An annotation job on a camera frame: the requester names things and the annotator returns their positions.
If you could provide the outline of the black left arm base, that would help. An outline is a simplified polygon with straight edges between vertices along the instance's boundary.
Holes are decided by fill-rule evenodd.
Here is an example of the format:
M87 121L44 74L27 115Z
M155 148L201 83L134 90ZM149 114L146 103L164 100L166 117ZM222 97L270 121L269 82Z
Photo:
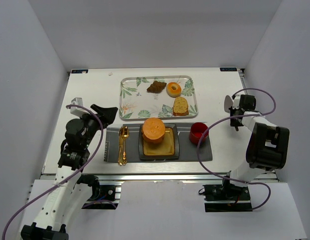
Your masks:
M76 186L88 187L89 198L82 209L115 210L119 204L121 187L116 184L101 183L97 176L84 174Z

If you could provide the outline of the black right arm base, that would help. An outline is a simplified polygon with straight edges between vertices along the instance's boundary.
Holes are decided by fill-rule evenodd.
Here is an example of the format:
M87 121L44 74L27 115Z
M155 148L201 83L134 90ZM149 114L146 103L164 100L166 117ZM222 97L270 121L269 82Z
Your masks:
M251 212L252 205L248 187L227 194L221 184L206 184L198 191L204 196L206 213Z

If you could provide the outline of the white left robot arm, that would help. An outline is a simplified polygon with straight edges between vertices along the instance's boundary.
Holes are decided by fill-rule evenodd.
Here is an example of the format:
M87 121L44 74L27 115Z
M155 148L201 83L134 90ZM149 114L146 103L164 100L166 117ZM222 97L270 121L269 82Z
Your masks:
M76 118L66 124L53 186L42 193L47 199L32 224L23 226L23 240L67 240L71 221L84 204L101 202L98 178L83 170L95 156L88 150L91 141L114 122L118 108L93 104L87 109L75 103L67 108Z

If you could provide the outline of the round orange cake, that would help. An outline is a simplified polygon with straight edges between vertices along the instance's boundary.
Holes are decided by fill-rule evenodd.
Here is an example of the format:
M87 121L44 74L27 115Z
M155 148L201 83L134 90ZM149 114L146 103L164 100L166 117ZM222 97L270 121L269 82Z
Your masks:
M142 137L151 144L159 144L163 141L165 135L165 124L156 117L148 118L142 125Z

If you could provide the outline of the silver cake server wooden handle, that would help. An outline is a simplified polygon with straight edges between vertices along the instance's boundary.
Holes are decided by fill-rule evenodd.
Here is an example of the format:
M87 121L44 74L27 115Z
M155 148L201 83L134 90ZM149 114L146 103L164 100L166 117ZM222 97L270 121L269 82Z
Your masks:
M229 113L229 115L232 117L235 114L235 110L233 110L233 100L232 98L227 95L224 99L224 111L226 113ZM234 127L236 131L239 131L238 129L238 120L232 118L230 119L230 126Z

